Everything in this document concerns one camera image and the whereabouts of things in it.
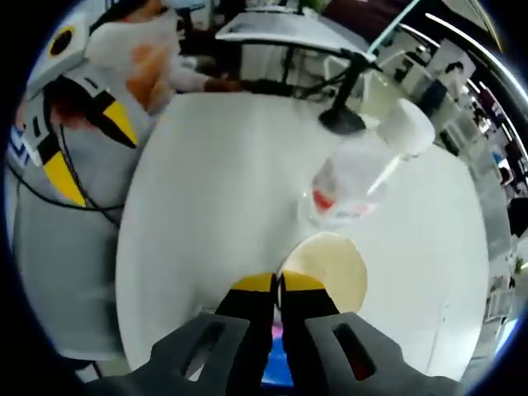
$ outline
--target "white round table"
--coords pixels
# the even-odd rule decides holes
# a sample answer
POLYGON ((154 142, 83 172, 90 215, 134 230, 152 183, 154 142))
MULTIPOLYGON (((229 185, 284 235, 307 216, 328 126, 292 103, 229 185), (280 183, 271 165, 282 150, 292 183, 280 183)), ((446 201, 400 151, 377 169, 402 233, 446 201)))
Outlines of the white round table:
MULTIPOLYGON (((145 148, 120 229, 116 296, 132 369, 240 277, 274 271, 316 233, 297 204, 340 138, 320 105, 282 97, 186 94, 145 148)), ((359 315, 406 362, 458 380, 479 338, 488 252, 466 166, 431 147, 390 179, 384 203, 337 230, 365 259, 359 315)))

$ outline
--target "white bottle cap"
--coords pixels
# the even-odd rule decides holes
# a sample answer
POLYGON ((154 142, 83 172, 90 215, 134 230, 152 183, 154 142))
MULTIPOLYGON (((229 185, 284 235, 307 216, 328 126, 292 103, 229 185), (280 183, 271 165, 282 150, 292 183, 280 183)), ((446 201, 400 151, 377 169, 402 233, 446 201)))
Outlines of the white bottle cap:
POLYGON ((407 99, 398 99, 376 131, 394 152, 403 157, 418 155, 435 139, 435 127, 429 118, 407 99))

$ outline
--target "red bottle label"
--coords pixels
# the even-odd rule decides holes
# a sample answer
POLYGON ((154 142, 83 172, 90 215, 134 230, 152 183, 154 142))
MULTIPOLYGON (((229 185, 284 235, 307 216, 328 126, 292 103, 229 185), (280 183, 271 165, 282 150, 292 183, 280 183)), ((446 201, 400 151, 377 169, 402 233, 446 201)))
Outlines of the red bottle label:
POLYGON ((312 190, 312 196, 315 207, 321 212, 329 210, 336 203, 336 200, 324 195, 320 190, 312 190))

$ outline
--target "clear plastic bottle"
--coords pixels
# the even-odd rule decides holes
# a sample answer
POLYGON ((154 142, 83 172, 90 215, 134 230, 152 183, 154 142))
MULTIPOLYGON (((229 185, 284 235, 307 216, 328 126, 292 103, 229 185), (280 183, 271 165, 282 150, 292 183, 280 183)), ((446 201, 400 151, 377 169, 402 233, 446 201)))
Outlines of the clear plastic bottle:
POLYGON ((389 176, 403 161, 431 146, 435 130, 406 99, 399 99, 377 127, 354 135, 327 159, 303 194, 299 219, 335 228, 374 211, 389 176))

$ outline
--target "round beige disc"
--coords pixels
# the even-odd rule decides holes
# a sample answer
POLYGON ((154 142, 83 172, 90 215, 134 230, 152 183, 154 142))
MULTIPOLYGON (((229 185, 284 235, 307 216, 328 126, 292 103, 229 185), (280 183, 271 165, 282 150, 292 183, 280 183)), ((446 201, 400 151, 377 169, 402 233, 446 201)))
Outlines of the round beige disc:
POLYGON ((281 270, 321 281, 340 312, 358 312, 367 288, 366 266, 354 243, 334 233, 318 233, 302 242, 281 270))

